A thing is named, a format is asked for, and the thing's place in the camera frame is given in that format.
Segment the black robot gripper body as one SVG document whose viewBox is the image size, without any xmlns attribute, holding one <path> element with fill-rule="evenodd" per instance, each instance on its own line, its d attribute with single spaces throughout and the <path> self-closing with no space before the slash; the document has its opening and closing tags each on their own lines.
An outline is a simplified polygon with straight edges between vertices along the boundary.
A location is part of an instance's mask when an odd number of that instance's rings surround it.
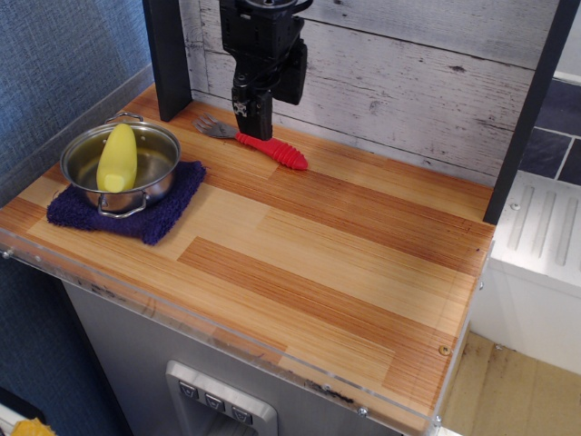
<svg viewBox="0 0 581 436">
<path fill-rule="evenodd" d="M 235 59 L 233 86 L 272 89 L 301 38 L 299 1 L 220 1 L 223 49 Z"/>
</svg>

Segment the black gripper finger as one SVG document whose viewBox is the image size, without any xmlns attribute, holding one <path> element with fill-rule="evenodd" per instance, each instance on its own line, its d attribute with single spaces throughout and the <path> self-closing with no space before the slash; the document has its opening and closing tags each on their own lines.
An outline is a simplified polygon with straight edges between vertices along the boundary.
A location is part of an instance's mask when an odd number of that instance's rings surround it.
<svg viewBox="0 0 581 436">
<path fill-rule="evenodd" d="M 242 134 L 257 139 L 272 138 L 272 95 L 268 89 L 234 86 L 232 109 Z"/>
<path fill-rule="evenodd" d="M 272 89 L 273 98 L 298 105 L 302 98 L 308 63 L 308 47 L 299 38 L 282 64 L 280 80 Z"/>
</svg>

